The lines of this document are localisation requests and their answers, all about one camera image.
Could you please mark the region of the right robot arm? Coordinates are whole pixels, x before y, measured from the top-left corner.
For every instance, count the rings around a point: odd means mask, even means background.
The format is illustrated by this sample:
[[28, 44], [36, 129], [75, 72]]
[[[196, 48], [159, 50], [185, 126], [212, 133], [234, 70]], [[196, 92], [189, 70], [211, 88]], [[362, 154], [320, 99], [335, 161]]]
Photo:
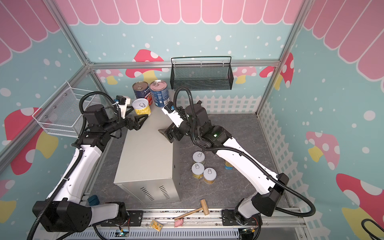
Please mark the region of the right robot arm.
[[[184, 136], [190, 137], [193, 145], [229, 162], [254, 186], [255, 194], [242, 199], [235, 207], [234, 218], [238, 224], [245, 225], [261, 215], [270, 217], [275, 211], [300, 218], [316, 213], [313, 202], [288, 187], [289, 177], [286, 174], [277, 174], [264, 167], [225, 128], [213, 125], [202, 103], [194, 103], [189, 88], [177, 88], [174, 100], [168, 102], [162, 111], [172, 120], [167, 129], [160, 130], [170, 143], [180, 141]], [[306, 203], [309, 211], [299, 213], [278, 207], [284, 192]]]

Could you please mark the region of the blue soup can pink lid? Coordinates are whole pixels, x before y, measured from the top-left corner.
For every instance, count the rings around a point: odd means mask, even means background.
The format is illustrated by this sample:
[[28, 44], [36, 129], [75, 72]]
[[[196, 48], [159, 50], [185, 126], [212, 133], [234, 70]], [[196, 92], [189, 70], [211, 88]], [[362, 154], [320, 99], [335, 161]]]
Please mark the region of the blue soup can pink lid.
[[163, 108], [169, 101], [169, 89], [165, 81], [156, 80], [150, 84], [150, 91], [155, 105]]

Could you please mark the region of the gold sardine tin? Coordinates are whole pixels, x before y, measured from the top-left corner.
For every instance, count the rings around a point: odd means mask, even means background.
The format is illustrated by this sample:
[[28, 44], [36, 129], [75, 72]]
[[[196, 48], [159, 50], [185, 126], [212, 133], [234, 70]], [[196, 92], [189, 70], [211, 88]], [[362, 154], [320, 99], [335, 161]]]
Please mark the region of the gold sardine tin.
[[232, 170], [234, 167], [228, 161], [225, 161], [225, 168], [226, 168], [226, 170]]

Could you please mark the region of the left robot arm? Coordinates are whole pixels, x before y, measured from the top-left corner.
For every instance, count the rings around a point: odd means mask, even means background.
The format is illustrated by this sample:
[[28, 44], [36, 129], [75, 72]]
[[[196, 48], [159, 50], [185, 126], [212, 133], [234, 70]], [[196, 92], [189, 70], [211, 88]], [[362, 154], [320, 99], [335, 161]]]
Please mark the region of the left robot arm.
[[39, 225], [47, 232], [64, 233], [66, 238], [102, 223], [112, 223], [119, 227], [130, 220], [123, 202], [110, 202], [86, 207], [81, 200], [92, 172], [114, 133], [123, 128], [138, 131], [147, 114], [129, 118], [134, 110], [124, 96], [112, 99], [104, 92], [90, 92], [79, 101], [83, 118], [73, 159], [61, 180], [44, 201], [33, 206], [36, 216], [27, 239], [32, 240]]

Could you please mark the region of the dark blue tomato can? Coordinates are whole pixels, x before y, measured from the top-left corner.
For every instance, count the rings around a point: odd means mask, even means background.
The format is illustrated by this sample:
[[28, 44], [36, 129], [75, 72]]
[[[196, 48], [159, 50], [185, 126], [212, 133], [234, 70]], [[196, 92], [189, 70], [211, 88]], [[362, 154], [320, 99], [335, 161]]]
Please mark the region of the dark blue tomato can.
[[147, 82], [136, 82], [133, 84], [133, 90], [137, 99], [145, 98], [149, 105], [152, 105], [153, 99], [150, 91], [149, 84]]

